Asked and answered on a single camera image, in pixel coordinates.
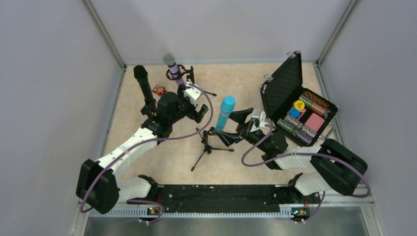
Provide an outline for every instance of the white wall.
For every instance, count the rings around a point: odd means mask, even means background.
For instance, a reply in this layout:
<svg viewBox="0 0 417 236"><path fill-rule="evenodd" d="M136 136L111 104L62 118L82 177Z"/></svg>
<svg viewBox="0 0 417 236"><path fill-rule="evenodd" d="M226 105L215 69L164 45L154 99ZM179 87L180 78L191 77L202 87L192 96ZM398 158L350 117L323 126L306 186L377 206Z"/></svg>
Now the white wall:
<svg viewBox="0 0 417 236"><path fill-rule="evenodd" d="M387 235L416 235L417 1L362 1L323 64Z"/></svg>
<svg viewBox="0 0 417 236"><path fill-rule="evenodd" d="M120 69L80 0L1 1L0 35L0 235L67 235Z"/></svg>
<svg viewBox="0 0 417 236"><path fill-rule="evenodd" d="M349 0L92 0L128 64L318 59Z"/></svg>

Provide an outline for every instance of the pink card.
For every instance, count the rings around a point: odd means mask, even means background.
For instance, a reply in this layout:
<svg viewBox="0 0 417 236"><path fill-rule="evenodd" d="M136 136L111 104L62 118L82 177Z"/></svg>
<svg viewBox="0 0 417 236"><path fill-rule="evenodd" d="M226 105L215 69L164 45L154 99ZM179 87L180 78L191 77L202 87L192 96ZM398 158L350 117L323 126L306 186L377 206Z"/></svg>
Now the pink card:
<svg viewBox="0 0 417 236"><path fill-rule="evenodd" d="M319 116L316 113L311 114L311 116L308 118L305 125L307 125L309 128L311 128L314 131L319 131L320 127L322 127L323 123L325 122L325 119L323 119L321 116Z"/></svg>

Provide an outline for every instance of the black microphone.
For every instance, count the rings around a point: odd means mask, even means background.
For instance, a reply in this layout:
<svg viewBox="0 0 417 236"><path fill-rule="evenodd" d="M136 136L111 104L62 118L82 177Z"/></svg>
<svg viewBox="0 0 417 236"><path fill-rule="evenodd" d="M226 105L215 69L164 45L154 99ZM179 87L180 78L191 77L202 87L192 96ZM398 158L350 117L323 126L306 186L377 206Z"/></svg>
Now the black microphone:
<svg viewBox="0 0 417 236"><path fill-rule="evenodd" d="M148 72L142 65L137 65L133 68L133 74L145 97L145 106L142 108L141 113L149 117L152 113L156 112L156 100L153 98L152 90L150 90Z"/></svg>

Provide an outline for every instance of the yellow poker chip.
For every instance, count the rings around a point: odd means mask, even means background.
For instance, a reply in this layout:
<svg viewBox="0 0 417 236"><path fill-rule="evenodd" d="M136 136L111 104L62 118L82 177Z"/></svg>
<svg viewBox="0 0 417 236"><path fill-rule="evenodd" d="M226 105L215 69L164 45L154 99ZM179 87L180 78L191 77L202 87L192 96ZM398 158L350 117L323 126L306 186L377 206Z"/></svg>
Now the yellow poker chip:
<svg viewBox="0 0 417 236"><path fill-rule="evenodd" d="M301 101L301 100L297 100L297 101L294 103L294 108L295 108L295 109L297 109L297 110L299 110L299 111L301 111L302 109L304 109L304 107L305 107L305 104L304 104L304 102L303 102L303 101Z"/></svg>

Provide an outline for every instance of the microphone tripod stand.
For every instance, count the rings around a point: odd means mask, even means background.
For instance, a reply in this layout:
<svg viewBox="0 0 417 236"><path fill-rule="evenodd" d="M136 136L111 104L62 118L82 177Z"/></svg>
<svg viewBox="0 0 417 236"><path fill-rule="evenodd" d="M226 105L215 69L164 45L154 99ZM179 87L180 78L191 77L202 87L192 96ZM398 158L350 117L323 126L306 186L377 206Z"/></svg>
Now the microphone tripod stand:
<svg viewBox="0 0 417 236"><path fill-rule="evenodd" d="M212 150L219 150L219 151L235 151L233 149L224 149L224 148L216 148L216 147L212 147L209 145L209 132L204 130L203 131L203 135L201 135L200 133L198 133L201 137L201 143L204 144L204 149L203 149L203 153L201 153L200 157L197 159L197 162L194 164L194 166L191 168L191 171L193 171L196 167L196 165L198 164L198 162L201 160L201 158L203 157L204 153L207 152L207 154L211 154Z"/></svg>

